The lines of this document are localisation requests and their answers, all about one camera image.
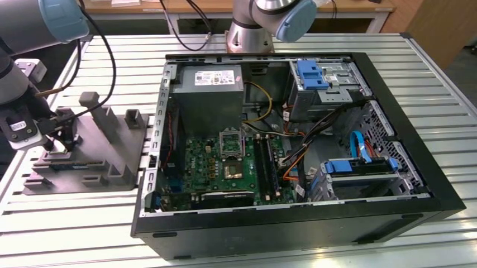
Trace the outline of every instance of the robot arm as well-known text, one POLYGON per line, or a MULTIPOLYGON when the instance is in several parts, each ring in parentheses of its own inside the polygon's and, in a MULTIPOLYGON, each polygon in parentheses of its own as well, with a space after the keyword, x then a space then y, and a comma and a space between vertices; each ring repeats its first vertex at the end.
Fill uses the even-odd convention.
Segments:
POLYGON ((88 34, 75 0, 0 0, 0 129, 16 150, 49 142, 36 122, 56 114, 9 56, 88 34))
POLYGON ((295 42, 309 30, 315 15, 313 0, 234 0, 228 52, 273 52, 271 34, 283 42, 295 42))

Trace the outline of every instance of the motherboard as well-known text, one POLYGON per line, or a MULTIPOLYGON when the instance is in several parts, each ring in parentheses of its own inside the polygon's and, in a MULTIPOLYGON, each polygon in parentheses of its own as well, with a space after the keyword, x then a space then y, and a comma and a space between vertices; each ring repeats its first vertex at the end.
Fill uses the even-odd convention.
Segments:
POLYGON ((220 205, 227 194, 248 199, 250 205, 294 203, 293 188, 278 179, 283 156, 277 136, 187 139, 184 176, 170 195, 175 210, 194 209, 208 198, 220 205), (238 150, 240 157, 222 158, 238 150))

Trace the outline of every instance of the white label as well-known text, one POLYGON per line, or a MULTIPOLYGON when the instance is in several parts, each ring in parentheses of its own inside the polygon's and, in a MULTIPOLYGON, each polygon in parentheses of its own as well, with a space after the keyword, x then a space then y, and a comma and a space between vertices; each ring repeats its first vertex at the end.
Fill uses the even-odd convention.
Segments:
POLYGON ((234 85, 234 71, 198 71, 195 85, 234 85))
POLYGON ((283 112, 283 120, 290 121, 290 113, 287 111, 283 112))
POLYGON ((299 186, 299 184, 297 184, 295 192, 301 195, 301 197, 305 197, 305 189, 299 186))
POLYGON ((144 8, 143 12, 162 12, 163 10, 160 8, 144 8))
POLYGON ((317 171, 318 171, 318 170, 317 170, 314 167, 310 166, 310 169, 309 169, 309 171, 307 171, 309 176, 317 174, 317 171))
POLYGON ((9 125, 9 128, 12 129, 12 131, 21 130, 21 129, 24 129, 25 127, 27 127, 25 121, 20 121, 20 122, 17 122, 17 123, 9 125))
POLYGON ((375 10, 375 11, 393 11, 393 9, 389 8, 389 7, 378 7, 378 8, 375 8, 374 10, 375 10))

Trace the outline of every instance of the ram slot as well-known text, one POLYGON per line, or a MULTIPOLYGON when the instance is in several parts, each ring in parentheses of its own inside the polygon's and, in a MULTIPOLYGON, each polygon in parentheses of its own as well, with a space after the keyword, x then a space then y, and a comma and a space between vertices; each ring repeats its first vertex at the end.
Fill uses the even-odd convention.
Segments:
POLYGON ((278 172, 277 172, 277 167, 275 167, 275 158, 274 158, 274 151, 271 149, 271 144, 270 144, 270 139, 265 139, 266 143, 266 148, 269 152, 269 161, 267 161, 267 169, 269 169, 269 178, 271 178, 273 182, 273 187, 274 191, 273 193, 278 197, 281 195, 279 190, 281 190, 281 185, 278 184, 278 172))
POLYGON ((269 153, 269 145, 267 145, 267 138, 261 139, 261 149, 262 149, 262 157, 263 157, 263 166, 265 166, 265 173, 267 177, 267 187, 271 193, 271 197, 275 197, 275 185, 273 181, 273 168, 271 165, 274 164, 274 156, 269 153))
POLYGON ((255 154, 255 170, 256 170, 256 180, 259 182, 259 191, 262 200, 270 200, 270 190, 269 190, 269 178, 266 176, 263 168, 263 155, 262 155, 262 145, 261 137, 254 138, 254 154, 255 154))

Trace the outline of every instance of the gray 3d printed holder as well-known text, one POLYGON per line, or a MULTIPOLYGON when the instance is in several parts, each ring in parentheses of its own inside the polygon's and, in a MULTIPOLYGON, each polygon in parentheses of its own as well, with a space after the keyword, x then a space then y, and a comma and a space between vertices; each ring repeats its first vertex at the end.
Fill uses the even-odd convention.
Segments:
MULTIPOLYGON (((81 94, 81 106, 89 108, 97 103, 96 92, 81 94)), ((135 187, 147 116, 136 109, 116 116, 107 107, 95 109, 91 115, 75 122, 75 149, 43 153, 23 194, 111 192, 135 187)))

